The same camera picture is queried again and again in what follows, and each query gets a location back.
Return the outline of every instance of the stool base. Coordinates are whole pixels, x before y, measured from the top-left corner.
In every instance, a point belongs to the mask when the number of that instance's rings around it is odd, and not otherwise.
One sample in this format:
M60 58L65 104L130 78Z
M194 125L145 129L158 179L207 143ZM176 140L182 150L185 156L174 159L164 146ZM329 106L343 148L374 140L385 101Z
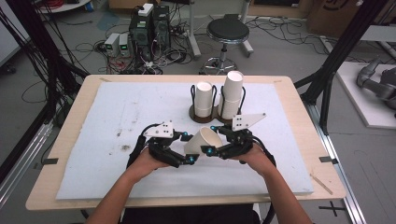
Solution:
M229 71L237 70L236 63L230 59L225 59L220 66L220 57L210 58L201 68L200 75L227 75Z

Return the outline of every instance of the stool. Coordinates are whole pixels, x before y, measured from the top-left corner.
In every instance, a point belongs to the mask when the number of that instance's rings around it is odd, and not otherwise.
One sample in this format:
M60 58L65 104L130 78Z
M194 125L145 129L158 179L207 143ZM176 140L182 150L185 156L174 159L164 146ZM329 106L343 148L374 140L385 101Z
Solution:
M240 20L227 15L213 20L207 25L207 35L215 41L223 43L219 57L210 58L201 68L199 74L219 75L236 70L236 63L226 58L228 44L241 44L248 39L249 29Z

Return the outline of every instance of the black pants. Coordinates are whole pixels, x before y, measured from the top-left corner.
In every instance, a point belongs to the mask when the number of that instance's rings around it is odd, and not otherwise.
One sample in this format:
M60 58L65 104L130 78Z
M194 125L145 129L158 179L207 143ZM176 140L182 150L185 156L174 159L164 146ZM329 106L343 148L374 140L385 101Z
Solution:
M127 208L122 224L256 224L253 204Z

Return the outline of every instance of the wooden table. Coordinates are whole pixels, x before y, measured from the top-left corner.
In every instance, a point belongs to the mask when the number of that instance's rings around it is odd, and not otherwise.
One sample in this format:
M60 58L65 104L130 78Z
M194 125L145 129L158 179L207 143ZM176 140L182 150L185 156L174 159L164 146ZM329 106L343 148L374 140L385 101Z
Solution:
M91 108L97 90L102 82L198 82L202 76L99 76L87 77L78 93L49 158L59 158L57 164L45 165L26 202L29 210L52 210L72 208L93 208L99 200L56 200L56 194L63 180L65 166L70 152L76 143L82 124ZM224 76L207 76L212 83L223 82ZM245 76L246 83L274 84L293 131L296 143L311 181L314 193L297 196L298 200L342 199L346 196L344 187L331 162L321 162L320 157L328 156L317 131L309 118L300 96L288 77ZM232 196L200 198L133 199L126 206L166 206L221 203L269 202L268 197Z

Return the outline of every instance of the person's left hand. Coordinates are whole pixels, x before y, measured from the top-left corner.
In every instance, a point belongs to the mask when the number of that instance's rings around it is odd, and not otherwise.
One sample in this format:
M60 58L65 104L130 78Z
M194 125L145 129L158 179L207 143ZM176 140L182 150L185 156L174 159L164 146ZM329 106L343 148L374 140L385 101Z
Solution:
M146 147L142 150L134 163L132 163L124 172L124 175L128 176L131 181L137 183L143 177L149 175L152 171L167 166L169 165L152 158L149 154L149 148Z

